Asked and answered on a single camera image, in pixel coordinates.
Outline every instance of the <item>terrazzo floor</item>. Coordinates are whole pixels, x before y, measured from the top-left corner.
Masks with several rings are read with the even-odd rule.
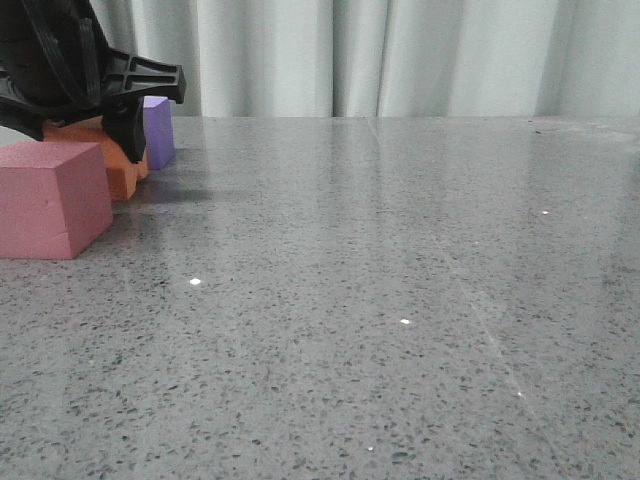
[[[0,260],[0,478],[640,478],[637,118],[175,138],[76,260]]]

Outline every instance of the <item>orange foam block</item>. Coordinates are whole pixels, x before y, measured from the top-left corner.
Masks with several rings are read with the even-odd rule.
[[[93,118],[67,127],[44,127],[45,141],[97,142],[102,145],[111,200],[128,200],[136,191],[136,183],[149,173],[145,152],[142,161],[131,163],[116,142],[100,126],[100,118]]]
[[[0,148],[0,257],[74,258],[112,222],[100,145]]]

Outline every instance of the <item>white curtain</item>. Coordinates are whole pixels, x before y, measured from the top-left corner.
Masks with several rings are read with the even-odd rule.
[[[640,114],[640,0],[92,0],[182,115]]]

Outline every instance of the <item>pink foam cube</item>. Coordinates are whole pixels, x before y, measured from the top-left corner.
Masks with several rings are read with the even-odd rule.
[[[160,170],[176,154],[171,123],[171,104],[167,97],[144,98],[144,134],[151,170]]]
[[[0,257],[75,258],[113,222],[97,143],[0,148]]]

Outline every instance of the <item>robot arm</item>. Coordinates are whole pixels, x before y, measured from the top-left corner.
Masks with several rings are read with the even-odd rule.
[[[102,115],[132,162],[146,141],[143,97],[182,103],[180,65],[109,46],[89,0],[0,0],[0,125],[42,140],[42,124]]]

